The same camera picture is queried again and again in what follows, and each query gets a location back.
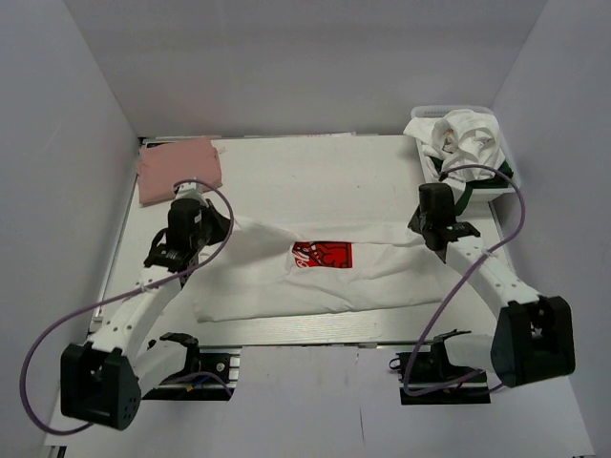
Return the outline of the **white t-shirt red print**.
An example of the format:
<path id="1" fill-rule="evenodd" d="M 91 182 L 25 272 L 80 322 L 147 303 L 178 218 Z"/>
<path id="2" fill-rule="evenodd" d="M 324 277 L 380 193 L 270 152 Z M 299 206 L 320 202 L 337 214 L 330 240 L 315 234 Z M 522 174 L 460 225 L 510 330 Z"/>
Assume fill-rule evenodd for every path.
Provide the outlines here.
<path id="1" fill-rule="evenodd" d="M 403 223 L 285 229 L 240 217 L 180 299 L 201 323 L 418 306 L 441 301 L 441 266 Z"/>

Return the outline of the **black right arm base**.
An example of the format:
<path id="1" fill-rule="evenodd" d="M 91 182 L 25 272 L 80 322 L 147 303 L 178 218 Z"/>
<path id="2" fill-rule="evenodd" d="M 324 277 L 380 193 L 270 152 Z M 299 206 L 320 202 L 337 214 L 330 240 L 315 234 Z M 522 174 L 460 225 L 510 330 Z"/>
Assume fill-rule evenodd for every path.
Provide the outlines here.
<path id="1" fill-rule="evenodd" d="M 427 349 L 420 349 L 416 355 L 410 376 L 410 389 L 425 389 L 473 372 L 474 370 L 470 367 L 452 366 L 449 363 L 445 347 L 442 345 L 450 337 L 465 334 L 470 334 L 470 331 L 453 330 L 438 335 L 426 343 Z M 403 376 L 410 356 L 410 351 L 399 352 L 389 362 L 390 371 L 398 375 L 402 406 L 487 405 L 491 402 L 488 380 L 484 373 L 478 374 L 468 381 L 454 383 L 422 396 L 408 396 L 404 390 Z"/>

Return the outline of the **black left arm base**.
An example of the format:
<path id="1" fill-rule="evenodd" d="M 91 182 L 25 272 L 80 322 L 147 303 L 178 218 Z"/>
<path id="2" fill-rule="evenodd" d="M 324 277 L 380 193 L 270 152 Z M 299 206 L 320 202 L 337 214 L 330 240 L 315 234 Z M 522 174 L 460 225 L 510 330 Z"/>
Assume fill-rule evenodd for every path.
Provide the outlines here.
<path id="1" fill-rule="evenodd" d="M 162 385 L 151 390 L 144 401 L 177 402 L 226 402 L 232 397 L 240 370 L 241 349 L 239 347 L 202 347 L 200 362 L 195 369 L 182 377 L 183 381 Z"/>

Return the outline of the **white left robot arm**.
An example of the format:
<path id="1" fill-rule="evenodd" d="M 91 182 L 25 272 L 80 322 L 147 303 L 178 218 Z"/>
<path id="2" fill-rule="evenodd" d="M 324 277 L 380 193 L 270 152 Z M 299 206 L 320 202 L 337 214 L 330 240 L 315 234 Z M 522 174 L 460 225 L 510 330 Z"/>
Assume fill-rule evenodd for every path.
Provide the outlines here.
<path id="1" fill-rule="evenodd" d="M 134 420 L 142 398 L 166 381 L 200 374 L 197 338 L 149 332 L 195 272 L 203 248 L 224 247 L 232 230 L 209 199 L 177 198 L 154 237 L 136 293 L 83 344 L 60 358 L 60 410 L 69 418 L 117 430 Z"/>

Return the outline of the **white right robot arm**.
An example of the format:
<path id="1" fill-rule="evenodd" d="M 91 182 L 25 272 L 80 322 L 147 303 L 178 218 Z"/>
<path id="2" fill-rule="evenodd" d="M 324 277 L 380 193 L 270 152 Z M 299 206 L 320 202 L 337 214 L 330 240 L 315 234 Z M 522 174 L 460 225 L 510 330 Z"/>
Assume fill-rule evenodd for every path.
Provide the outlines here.
<path id="1" fill-rule="evenodd" d="M 468 371 L 486 371 L 507 387 L 568 376 L 576 369 L 572 312 L 560 296 L 545 297 L 521 281 L 485 245 L 480 233 L 456 218 L 452 188 L 427 183 L 410 229 L 468 284 L 496 319 L 493 335 L 451 331 L 430 346 L 432 372 L 458 383 Z"/>

